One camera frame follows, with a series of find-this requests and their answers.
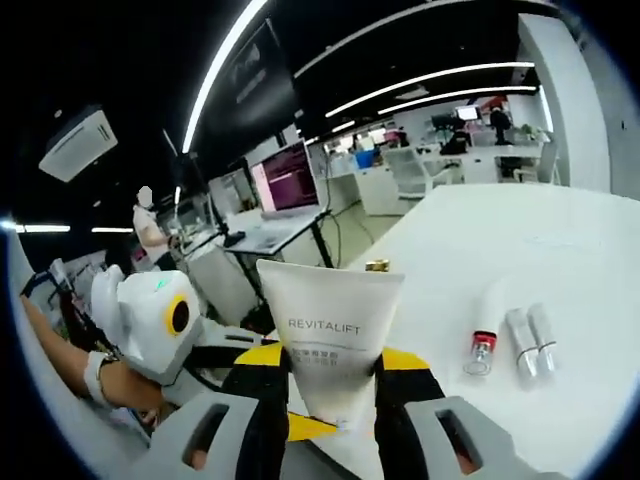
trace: black ceiling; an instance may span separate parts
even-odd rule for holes
[[[142,185],[151,186],[156,196],[170,194],[172,154],[162,129],[179,149],[216,48],[246,4],[247,0],[182,0],[148,9],[127,2],[78,11],[58,3],[43,7],[21,2],[11,57],[15,133],[10,174],[5,176],[13,216],[22,223],[70,224],[80,235],[93,226],[130,226],[134,195]],[[293,73],[361,28],[423,4],[271,0],[263,13],[271,18]],[[555,13],[523,1],[471,0],[416,13],[336,50],[295,80],[305,112],[300,121],[304,134],[325,133],[345,118],[360,120],[393,105],[397,101],[380,97],[324,120],[328,110],[392,83],[446,68],[515,60],[519,11]],[[425,87],[439,93],[504,85],[510,78],[510,71],[483,72],[447,77]],[[527,81],[537,80],[534,76]],[[37,164],[49,138],[89,104],[104,107],[119,145],[64,184],[40,172]],[[62,110],[60,118],[55,118],[57,110]],[[100,206],[93,207],[98,200]],[[83,237],[81,246],[60,240],[70,245],[69,251],[56,246],[49,253],[77,256],[103,241],[95,235]]]

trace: yellow lens ring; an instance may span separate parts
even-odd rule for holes
[[[179,330],[176,329],[176,325],[174,322],[176,309],[178,308],[178,305],[182,303],[184,303],[185,307],[187,308],[187,315],[188,315],[189,309],[187,307],[187,297],[184,294],[178,294],[175,297],[173,297],[173,300],[171,300],[171,303],[167,307],[167,310],[164,315],[164,321],[165,321],[165,325],[167,326],[167,332],[169,332],[169,335],[171,335],[172,337],[177,337],[184,331],[184,328],[181,328]]]

